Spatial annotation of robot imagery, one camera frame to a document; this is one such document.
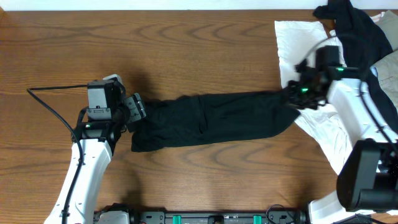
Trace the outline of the black Sytrogen t-shirt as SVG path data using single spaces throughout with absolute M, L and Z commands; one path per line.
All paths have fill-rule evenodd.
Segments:
M 181 96 L 144 105 L 147 116 L 134 126 L 133 152 L 271 138 L 300 114 L 283 103 L 279 91 Z

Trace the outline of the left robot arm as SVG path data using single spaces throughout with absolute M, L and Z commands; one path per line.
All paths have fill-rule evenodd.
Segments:
M 46 223 L 93 223 L 104 172 L 121 134 L 146 117 L 139 94 L 126 96 L 121 77 L 87 85 L 88 106 L 73 130 L 72 158 L 60 195 Z

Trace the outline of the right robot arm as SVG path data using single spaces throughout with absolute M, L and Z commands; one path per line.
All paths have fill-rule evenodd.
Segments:
M 283 89 L 295 109 L 331 104 L 353 149 L 338 174 L 336 189 L 308 205 L 310 223 L 343 223 L 372 213 L 397 214 L 397 133 L 374 104 L 365 82 L 366 65 L 344 67 L 337 46 L 311 50 L 315 64 L 296 65 L 299 80 Z

